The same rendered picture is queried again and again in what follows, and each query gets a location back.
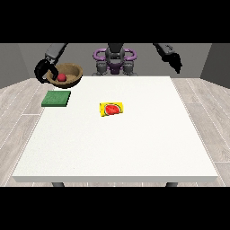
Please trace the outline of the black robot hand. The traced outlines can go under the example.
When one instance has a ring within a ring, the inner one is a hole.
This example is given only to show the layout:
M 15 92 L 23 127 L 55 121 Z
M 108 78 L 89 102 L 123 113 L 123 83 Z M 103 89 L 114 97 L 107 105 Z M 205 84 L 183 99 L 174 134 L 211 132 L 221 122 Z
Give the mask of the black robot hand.
M 168 62 L 169 65 L 176 71 L 177 74 L 181 72 L 182 63 L 181 63 L 181 58 L 179 54 L 172 53 L 169 55 L 164 55 L 162 57 L 162 61 Z
M 53 75 L 52 79 L 56 80 L 58 77 L 58 70 L 54 64 L 51 64 L 47 59 L 42 59 L 34 69 L 36 78 L 42 83 L 47 83 L 48 79 L 44 79 L 43 76 L 50 71 Z

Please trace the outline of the yellow cup with melon print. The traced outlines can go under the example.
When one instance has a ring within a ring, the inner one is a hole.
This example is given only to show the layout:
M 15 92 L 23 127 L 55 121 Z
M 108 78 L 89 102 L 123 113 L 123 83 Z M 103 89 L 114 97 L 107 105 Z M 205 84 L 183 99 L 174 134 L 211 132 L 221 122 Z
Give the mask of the yellow cup with melon print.
M 101 102 L 99 111 L 102 117 L 120 114 L 123 112 L 123 104 L 121 102 Z

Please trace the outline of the brown wooden bowl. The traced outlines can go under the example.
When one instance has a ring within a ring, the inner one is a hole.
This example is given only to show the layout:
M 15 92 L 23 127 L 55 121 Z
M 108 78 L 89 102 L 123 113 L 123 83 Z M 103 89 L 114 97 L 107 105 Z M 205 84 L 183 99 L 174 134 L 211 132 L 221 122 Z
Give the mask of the brown wooden bowl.
M 60 74 L 64 74 L 66 76 L 66 81 L 59 82 L 57 79 L 53 80 L 52 79 L 53 74 L 50 71 L 47 72 L 47 79 L 51 84 L 59 88 L 63 88 L 63 89 L 71 88 L 77 85 L 83 76 L 83 69 L 77 64 L 73 64 L 73 63 L 59 64 L 56 65 L 56 69 Z

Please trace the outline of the green square pad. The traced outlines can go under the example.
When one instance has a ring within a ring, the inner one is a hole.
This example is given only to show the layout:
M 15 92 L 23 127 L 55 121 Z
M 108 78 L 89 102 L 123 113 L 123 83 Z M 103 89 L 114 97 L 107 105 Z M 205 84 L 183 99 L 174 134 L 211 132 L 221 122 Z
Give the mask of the green square pad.
M 48 91 L 41 103 L 41 106 L 66 107 L 70 94 L 70 91 Z

